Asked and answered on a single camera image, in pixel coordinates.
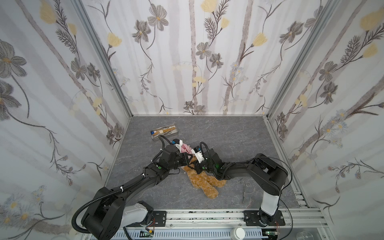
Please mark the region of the pink fleece bear hoodie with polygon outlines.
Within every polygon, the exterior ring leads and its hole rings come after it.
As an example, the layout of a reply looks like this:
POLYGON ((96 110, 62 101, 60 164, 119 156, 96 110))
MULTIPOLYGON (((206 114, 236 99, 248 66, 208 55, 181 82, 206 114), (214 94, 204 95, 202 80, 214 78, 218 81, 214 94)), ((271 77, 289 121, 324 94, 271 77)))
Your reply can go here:
POLYGON ((193 155, 193 151, 192 151, 193 149, 185 143, 179 146, 179 150, 181 153, 187 153, 189 155, 193 155))

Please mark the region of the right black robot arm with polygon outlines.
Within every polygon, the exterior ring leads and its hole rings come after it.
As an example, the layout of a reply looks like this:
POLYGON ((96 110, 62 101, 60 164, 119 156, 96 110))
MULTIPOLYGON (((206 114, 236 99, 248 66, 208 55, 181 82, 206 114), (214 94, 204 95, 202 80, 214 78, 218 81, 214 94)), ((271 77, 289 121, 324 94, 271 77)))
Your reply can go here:
POLYGON ((203 190, 211 199, 218 196, 216 187, 223 187, 226 181, 239 177, 252 178, 263 190, 262 204, 255 220, 261 227, 275 222, 282 191, 292 174, 263 154, 243 162, 223 162, 213 149, 207 150, 200 157, 193 157, 183 170, 192 185, 203 190))

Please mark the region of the brown teddy bear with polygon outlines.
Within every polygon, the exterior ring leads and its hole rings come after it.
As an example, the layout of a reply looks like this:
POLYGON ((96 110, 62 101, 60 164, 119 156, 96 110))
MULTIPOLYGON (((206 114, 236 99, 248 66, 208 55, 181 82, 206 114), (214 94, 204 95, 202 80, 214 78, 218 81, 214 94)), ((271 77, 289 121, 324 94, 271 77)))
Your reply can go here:
POLYGON ((200 174, 194 169, 194 162, 197 161, 196 157, 192 157, 190 164, 183 167, 183 170, 187 173, 188 178, 196 189, 201 189, 209 199, 215 199, 219 192, 217 188, 222 188, 226 185, 226 180, 217 180, 214 176, 209 176, 205 172, 200 174))

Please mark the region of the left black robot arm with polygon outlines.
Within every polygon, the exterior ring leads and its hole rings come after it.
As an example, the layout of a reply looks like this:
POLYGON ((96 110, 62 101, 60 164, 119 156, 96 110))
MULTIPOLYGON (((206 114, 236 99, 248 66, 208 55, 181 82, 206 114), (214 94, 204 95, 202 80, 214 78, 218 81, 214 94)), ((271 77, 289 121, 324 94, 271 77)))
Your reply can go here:
POLYGON ((192 154, 181 153, 174 145, 164 147, 139 176, 119 187, 99 189, 94 198, 73 215, 73 229, 98 240, 110 240, 121 228, 126 203, 138 193, 158 185, 171 170, 187 166, 192 158, 192 154))

